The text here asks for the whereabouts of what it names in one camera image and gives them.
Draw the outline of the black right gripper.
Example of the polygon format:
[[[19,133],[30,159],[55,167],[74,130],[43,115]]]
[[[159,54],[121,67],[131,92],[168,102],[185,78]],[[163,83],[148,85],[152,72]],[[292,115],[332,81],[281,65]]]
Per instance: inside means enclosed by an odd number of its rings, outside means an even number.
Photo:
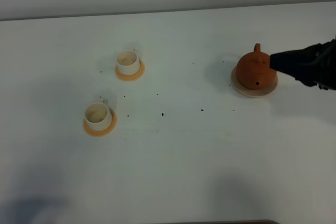
[[[308,87],[335,90],[335,39],[300,50],[270,55],[270,69],[287,74]]]

